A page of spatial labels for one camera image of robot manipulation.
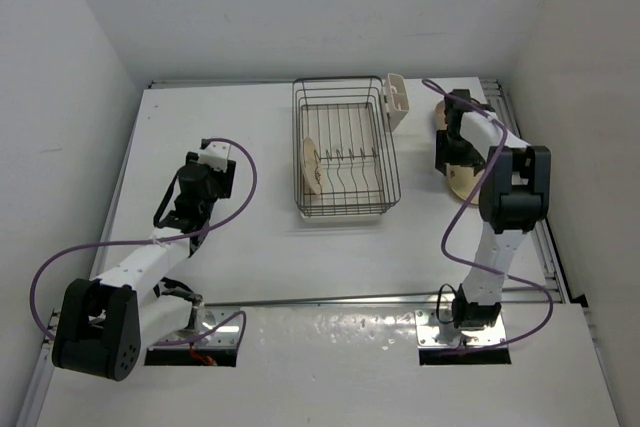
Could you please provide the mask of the yellow patterned round plate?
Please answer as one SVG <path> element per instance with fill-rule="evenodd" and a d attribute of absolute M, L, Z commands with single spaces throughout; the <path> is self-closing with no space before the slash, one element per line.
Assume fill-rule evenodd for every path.
<path fill-rule="evenodd" d="M 445 165 L 445 178 L 449 189 L 461 200 L 466 200 L 482 175 L 483 169 L 472 166 Z"/>

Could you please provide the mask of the cream round plate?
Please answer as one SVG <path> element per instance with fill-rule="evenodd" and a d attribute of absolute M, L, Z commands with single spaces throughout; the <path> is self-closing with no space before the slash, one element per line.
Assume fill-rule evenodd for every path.
<path fill-rule="evenodd" d="M 310 137 L 302 141 L 302 172 L 305 182 L 314 195 L 323 193 L 324 169 L 316 143 Z"/>

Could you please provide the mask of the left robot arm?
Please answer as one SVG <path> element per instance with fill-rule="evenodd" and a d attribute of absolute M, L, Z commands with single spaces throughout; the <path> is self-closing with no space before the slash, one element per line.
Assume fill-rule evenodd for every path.
<path fill-rule="evenodd" d="M 188 153 L 150 239 L 97 277 L 67 287 L 52 349 L 56 367 L 121 381 L 143 350 L 175 332 L 196 333 L 201 295 L 159 285 L 204 243 L 215 203 L 231 196 L 235 167 L 220 143 Z"/>

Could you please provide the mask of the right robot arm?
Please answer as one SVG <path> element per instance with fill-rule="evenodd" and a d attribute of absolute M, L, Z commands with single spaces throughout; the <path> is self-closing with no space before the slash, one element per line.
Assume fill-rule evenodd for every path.
<path fill-rule="evenodd" d="M 435 167 L 483 222 L 469 273 L 454 292 L 449 324 L 495 324 L 516 250 L 543 221 L 550 203 L 551 152 L 513 134 L 466 89 L 444 94 L 436 110 Z"/>

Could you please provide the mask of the white cutlery holder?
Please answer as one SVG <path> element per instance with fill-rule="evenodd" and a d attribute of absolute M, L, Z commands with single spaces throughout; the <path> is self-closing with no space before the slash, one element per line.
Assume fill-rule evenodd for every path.
<path fill-rule="evenodd" d="M 404 77 L 389 73 L 383 83 L 383 97 L 387 115 L 385 128 L 393 132 L 410 111 Z"/>

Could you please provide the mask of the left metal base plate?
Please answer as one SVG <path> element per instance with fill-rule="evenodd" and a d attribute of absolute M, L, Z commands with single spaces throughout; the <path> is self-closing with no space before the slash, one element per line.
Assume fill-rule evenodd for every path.
<path fill-rule="evenodd" d="M 231 350 L 237 352 L 244 340 L 247 313 L 231 308 L 206 307 L 205 313 L 198 318 L 195 330 L 183 330 L 170 333 L 152 343 L 148 349 L 189 349 Z"/>

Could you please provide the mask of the metal base plate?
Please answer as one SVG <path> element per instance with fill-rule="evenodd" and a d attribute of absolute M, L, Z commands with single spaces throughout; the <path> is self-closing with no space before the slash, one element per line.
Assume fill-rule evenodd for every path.
<path fill-rule="evenodd" d="M 237 352 L 244 340 L 247 313 L 231 308 L 206 307 L 205 313 L 198 318 L 195 330 L 183 330 L 170 333 L 152 343 L 148 349 L 189 349 L 231 350 Z"/>
<path fill-rule="evenodd" d="M 436 317 L 435 308 L 416 310 L 416 337 L 421 351 L 438 352 L 451 349 L 480 349 L 500 345 L 507 340 L 507 335 L 499 316 L 494 326 L 488 327 L 455 327 L 445 324 Z"/>

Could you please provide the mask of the aluminium frame rail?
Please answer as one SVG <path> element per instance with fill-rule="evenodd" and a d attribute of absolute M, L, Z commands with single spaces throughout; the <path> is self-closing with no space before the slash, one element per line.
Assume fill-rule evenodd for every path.
<path fill-rule="evenodd" d="M 486 99 L 496 111 L 500 120 L 512 133 L 521 137 L 521 129 L 518 125 L 515 111 L 511 106 L 508 94 L 496 79 L 481 78 L 480 85 Z M 549 222 L 540 222 L 531 234 L 536 251 L 541 258 L 542 270 L 548 283 L 548 289 L 553 292 L 554 299 L 560 303 L 570 303 L 571 295 L 567 288 L 561 260 L 554 243 Z"/>

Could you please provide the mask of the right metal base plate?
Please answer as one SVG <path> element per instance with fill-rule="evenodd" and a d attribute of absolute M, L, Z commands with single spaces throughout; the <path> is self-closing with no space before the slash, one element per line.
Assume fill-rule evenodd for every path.
<path fill-rule="evenodd" d="M 445 324 L 436 317 L 435 308 L 416 310 L 416 337 L 421 351 L 438 352 L 451 349 L 480 349 L 500 345 L 507 340 L 507 335 L 499 316 L 494 326 L 488 327 L 455 327 Z"/>

